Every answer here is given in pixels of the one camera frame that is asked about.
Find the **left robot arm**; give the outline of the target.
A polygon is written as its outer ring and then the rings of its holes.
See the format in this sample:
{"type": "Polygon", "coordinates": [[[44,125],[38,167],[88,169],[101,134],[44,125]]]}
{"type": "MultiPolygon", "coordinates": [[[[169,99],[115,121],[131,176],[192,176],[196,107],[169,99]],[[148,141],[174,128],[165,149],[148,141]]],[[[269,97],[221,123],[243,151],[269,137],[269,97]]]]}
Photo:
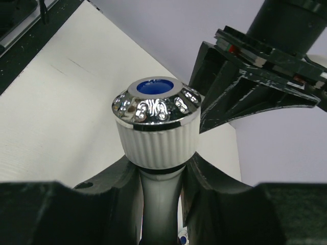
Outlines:
{"type": "Polygon", "coordinates": [[[326,28],[326,1],[264,1],[250,28],[203,42],[189,85],[203,97],[200,132],[283,108],[326,110],[326,67],[308,50],[326,28]]]}

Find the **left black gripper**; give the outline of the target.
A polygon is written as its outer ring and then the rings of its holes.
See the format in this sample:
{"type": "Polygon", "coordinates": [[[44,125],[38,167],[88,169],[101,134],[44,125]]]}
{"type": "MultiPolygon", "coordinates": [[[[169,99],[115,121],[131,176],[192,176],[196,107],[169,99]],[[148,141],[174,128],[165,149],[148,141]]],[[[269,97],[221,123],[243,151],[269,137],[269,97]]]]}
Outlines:
{"type": "MultiPolygon", "coordinates": [[[[313,89],[326,89],[326,68],[308,56],[287,54],[229,26],[218,29],[215,38],[217,46],[253,66],[271,67],[292,78],[300,78],[313,89]]],[[[313,108],[319,103],[313,95],[279,84],[276,75],[241,69],[231,63],[223,65],[224,62],[225,58],[215,45],[202,42],[189,82],[191,88],[205,96],[201,108],[201,133],[261,112],[313,108]]]]}

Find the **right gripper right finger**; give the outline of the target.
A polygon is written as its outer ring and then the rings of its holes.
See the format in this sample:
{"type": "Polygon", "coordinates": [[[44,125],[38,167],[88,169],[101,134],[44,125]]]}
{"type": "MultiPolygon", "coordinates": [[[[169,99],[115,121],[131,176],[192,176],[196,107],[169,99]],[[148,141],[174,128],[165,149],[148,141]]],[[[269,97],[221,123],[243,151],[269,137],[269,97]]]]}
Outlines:
{"type": "Polygon", "coordinates": [[[181,200],[190,244],[326,244],[325,184],[252,187],[194,154],[181,200]]]}

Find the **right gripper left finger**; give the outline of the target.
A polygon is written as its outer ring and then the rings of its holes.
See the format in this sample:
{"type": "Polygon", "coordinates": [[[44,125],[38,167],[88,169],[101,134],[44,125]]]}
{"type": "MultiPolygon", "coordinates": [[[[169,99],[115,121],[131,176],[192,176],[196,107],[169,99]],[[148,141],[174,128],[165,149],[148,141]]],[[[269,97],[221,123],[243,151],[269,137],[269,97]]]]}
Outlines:
{"type": "Polygon", "coordinates": [[[1,184],[1,244],[138,244],[143,194],[126,157],[70,188],[1,184]]]}

